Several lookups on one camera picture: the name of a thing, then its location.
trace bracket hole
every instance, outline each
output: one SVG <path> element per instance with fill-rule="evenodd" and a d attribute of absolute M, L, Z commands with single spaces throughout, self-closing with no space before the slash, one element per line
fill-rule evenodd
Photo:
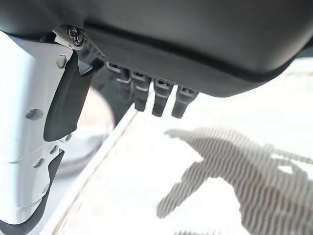
<path fill-rule="evenodd" d="M 26 114 L 26 118 L 30 119 L 32 121 L 39 120 L 43 117 L 44 113 L 40 109 L 32 109 L 29 110 L 28 113 Z"/>
<path fill-rule="evenodd" d="M 33 168 L 38 168 L 40 167 L 43 163 L 44 163 L 44 159 L 43 158 L 40 158 L 38 159 L 34 164 L 33 164 Z"/>
<path fill-rule="evenodd" d="M 57 149 L 58 149 L 57 145 L 53 146 L 52 149 L 50 150 L 49 154 L 54 154 L 57 151 Z"/>

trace hex bolt head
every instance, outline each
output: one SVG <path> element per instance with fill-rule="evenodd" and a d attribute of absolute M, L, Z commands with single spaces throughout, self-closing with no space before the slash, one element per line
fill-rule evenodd
<path fill-rule="evenodd" d="M 65 64 L 67 63 L 67 57 L 65 55 L 59 55 L 56 63 L 59 69 L 64 68 Z"/>

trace white surface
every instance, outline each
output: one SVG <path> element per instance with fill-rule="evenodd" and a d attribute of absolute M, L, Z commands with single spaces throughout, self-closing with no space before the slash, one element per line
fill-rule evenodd
<path fill-rule="evenodd" d="M 64 69 L 59 55 L 69 59 L 64 46 L 10 38 L 0 32 L 0 220 L 9 224 L 26 221 L 37 208 L 49 185 L 49 163 L 59 148 L 43 139 L 45 119 Z M 30 120 L 29 110 L 40 109 L 43 116 Z M 33 164 L 43 158 L 38 168 Z"/>
<path fill-rule="evenodd" d="M 245 159 L 254 164 L 257 163 L 254 162 L 254 153 L 259 157 L 257 160 L 262 157 L 312 158 L 312 62 L 312 59 L 298 60 L 275 80 L 245 94 L 230 98 L 200 94 L 181 120 L 170 117 L 174 92 L 162 118 L 151 116 L 152 100 L 148 100 L 146 111 L 136 113 L 130 124 L 125 124 L 122 136 L 118 140 L 109 138 L 115 141 L 109 148 L 102 146 L 42 234 L 172 235 L 181 230 L 194 234 L 211 234 L 213 231 L 223 235 L 248 234 L 248 229 L 241 225 L 242 202 L 235 195 L 233 185 L 222 176 L 207 179 L 180 207 L 164 219 L 157 217 L 162 198 L 173 185 L 181 182 L 186 169 L 195 162 L 201 162 L 205 156 L 186 141 L 170 138 L 169 130 L 179 129 L 186 133 L 211 127 L 220 131 L 223 128 L 233 130 L 240 133 L 239 136 L 248 137 L 247 141 L 257 150 L 246 148 L 236 139 L 226 138 L 225 141 L 234 142 L 246 152 Z M 198 144 L 206 150 L 205 142 L 199 141 Z M 269 155 L 268 150 L 277 151 Z M 290 175 L 284 173 L 286 168 L 282 170 L 281 166 L 285 165 L 274 164 L 269 169 L 277 174 L 271 172 L 266 175 L 268 169 L 264 167 L 258 171 L 265 176 L 268 185 L 281 190 L 289 201 L 298 200 L 297 203 L 308 208 L 310 195 L 301 194 L 308 199 L 301 201 L 301 197 L 293 197 L 288 194 L 288 187 L 285 188 L 288 183 L 294 186 L 293 177 L 299 177 L 298 186 L 312 189 L 312 164 L 294 160 L 293 166 L 297 164 L 306 174 L 298 175 L 293 171 Z M 277 178 L 283 184 L 275 184 Z M 291 188 L 295 196 L 298 189 Z"/>

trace black plastic cover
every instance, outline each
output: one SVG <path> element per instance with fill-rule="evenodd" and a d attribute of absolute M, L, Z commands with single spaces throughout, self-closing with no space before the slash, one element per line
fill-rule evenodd
<path fill-rule="evenodd" d="M 92 75 L 93 69 L 80 75 L 78 56 L 74 51 L 66 64 L 45 121 L 45 141 L 59 140 L 76 130 Z"/>

